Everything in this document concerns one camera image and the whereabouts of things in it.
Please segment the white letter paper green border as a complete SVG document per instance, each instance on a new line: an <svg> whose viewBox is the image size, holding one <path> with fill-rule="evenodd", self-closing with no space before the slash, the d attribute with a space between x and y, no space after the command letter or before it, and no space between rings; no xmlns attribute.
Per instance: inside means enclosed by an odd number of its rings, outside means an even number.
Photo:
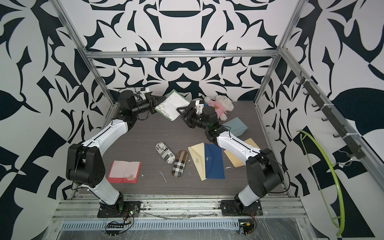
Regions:
<svg viewBox="0 0 384 240"><path fill-rule="evenodd" d="M155 110L169 121L174 121L180 115L177 109L187 107L189 104L189 100L185 99L177 91L172 90L169 94L167 94L166 100L155 107Z"/></svg>

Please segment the light blue envelope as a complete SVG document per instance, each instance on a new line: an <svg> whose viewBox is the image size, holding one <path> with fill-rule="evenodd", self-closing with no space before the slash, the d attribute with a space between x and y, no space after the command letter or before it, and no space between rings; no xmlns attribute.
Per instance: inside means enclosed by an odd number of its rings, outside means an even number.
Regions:
<svg viewBox="0 0 384 240"><path fill-rule="evenodd" d="M224 126L228 128L231 134L236 137L241 136L246 130L249 129L249 127L246 126L238 117L224 123Z"/></svg>

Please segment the dark blue envelope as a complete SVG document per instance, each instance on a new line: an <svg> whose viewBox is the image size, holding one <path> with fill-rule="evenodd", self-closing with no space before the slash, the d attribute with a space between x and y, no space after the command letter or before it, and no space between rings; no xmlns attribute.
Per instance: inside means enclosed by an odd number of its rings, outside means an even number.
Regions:
<svg viewBox="0 0 384 240"><path fill-rule="evenodd" d="M225 171L222 149L214 144L204 144L206 179L224 180Z"/></svg>

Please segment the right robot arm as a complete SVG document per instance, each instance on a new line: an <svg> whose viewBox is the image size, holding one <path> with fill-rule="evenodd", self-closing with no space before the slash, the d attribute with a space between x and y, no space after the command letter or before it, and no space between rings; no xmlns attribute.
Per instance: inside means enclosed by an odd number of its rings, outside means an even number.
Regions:
<svg viewBox="0 0 384 240"><path fill-rule="evenodd" d="M241 160L247 170L248 184L234 198L237 211L259 201L283 183L282 166L270 149L260 150L236 137L227 126L219 123L214 107L202 107L199 114L194 104L177 108L189 128L205 130L207 139L216 146L229 151Z"/></svg>

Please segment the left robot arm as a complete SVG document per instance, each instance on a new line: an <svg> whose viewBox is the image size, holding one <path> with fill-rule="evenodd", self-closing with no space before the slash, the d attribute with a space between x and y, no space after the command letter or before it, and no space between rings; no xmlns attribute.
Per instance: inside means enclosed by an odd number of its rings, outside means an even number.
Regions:
<svg viewBox="0 0 384 240"><path fill-rule="evenodd" d="M69 147L67 180L79 189L90 191L102 206L122 210L123 195L107 180L103 155L116 140L133 128L140 114L156 113L155 108L165 100L165 96L154 96L146 90L139 94L131 90L121 92L117 109L107 126L89 140Z"/></svg>

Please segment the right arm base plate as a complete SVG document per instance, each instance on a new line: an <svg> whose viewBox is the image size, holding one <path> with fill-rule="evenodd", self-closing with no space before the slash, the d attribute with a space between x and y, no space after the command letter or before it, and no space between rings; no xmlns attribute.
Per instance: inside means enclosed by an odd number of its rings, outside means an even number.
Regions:
<svg viewBox="0 0 384 240"><path fill-rule="evenodd" d="M239 200L222 200L220 209L223 216L262 216L263 209L261 203L256 201L245 207Z"/></svg>

